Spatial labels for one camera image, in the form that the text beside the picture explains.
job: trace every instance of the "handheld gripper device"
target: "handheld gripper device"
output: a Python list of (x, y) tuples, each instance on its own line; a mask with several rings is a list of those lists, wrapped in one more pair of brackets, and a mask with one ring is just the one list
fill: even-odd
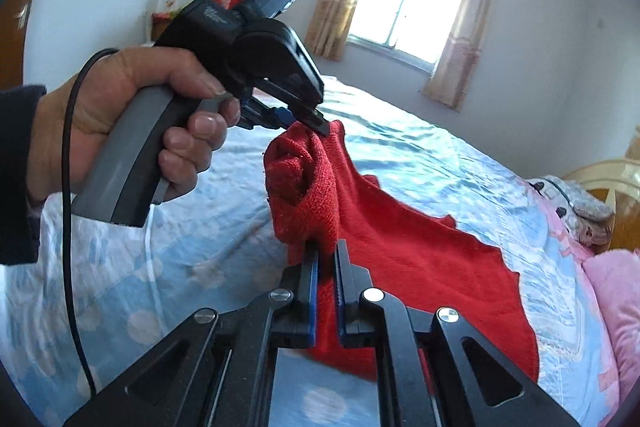
[[(185, 126), (199, 108), (217, 112), (231, 96), (240, 101), (240, 127), (278, 129), (300, 121), (327, 135), (328, 122), (316, 109), (324, 95), (318, 68), (296, 33), (274, 19), (293, 1), (244, 0), (227, 10), (212, 0), (195, 0), (185, 7), (155, 45), (192, 51), (226, 93), (197, 100), (179, 96), (168, 86), (141, 89), (111, 131), (72, 203), (72, 213), (144, 226), (150, 205), (161, 203), (168, 188), (158, 166), (164, 132)], [(254, 87), (287, 107), (267, 107), (253, 97)]]

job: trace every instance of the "headboard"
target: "headboard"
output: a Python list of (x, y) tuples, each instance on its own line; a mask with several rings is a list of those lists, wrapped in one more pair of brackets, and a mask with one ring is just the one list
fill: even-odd
[(607, 248), (640, 248), (640, 161), (606, 160), (564, 176), (575, 180), (615, 209), (613, 234)]

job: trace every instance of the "silver bolt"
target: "silver bolt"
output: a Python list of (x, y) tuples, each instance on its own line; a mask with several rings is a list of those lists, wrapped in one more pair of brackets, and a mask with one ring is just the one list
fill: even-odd
[(440, 308), (438, 310), (438, 318), (444, 322), (457, 322), (460, 314), (453, 308)]
[(274, 290), (271, 290), (269, 296), (272, 301), (284, 302), (288, 301), (293, 296), (293, 293), (291, 293), (286, 288), (276, 288)]
[(378, 288), (367, 288), (362, 292), (362, 296), (369, 302), (380, 302), (385, 298), (385, 293)]
[(207, 324), (216, 318), (216, 312), (211, 308), (202, 308), (193, 314), (193, 318), (198, 324)]

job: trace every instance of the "black and gray handle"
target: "black and gray handle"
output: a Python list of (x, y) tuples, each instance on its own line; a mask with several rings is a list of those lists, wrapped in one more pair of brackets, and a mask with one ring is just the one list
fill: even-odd
[(116, 122), (76, 196), (76, 216), (130, 227), (143, 227), (149, 207), (164, 199), (158, 154), (162, 136), (172, 126), (186, 126), (198, 109), (217, 112), (231, 98), (225, 93), (209, 100), (186, 98), (168, 86), (140, 89)]

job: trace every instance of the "human hand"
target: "human hand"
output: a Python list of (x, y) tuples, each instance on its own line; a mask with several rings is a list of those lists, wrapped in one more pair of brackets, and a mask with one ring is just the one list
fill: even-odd
[[(44, 201), (61, 190), (62, 128), (73, 76), (38, 102), (31, 129), (27, 190), (33, 201)], [(71, 128), (71, 190), (78, 191), (98, 151), (118, 117), (137, 91), (169, 84), (193, 98), (212, 98), (225, 91), (220, 82), (189, 51), (177, 48), (128, 48), (99, 60), (80, 89)], [(209, 168), (211, 153), (226, 139), (226, 128), (238, 123), (238, 100), (226, 100), (219, 113), (197, 111), (187, 128), (171, 127), (158, 155), (162, 175), (170, 182), (165, 201), (193, 188), (197, 173)]]

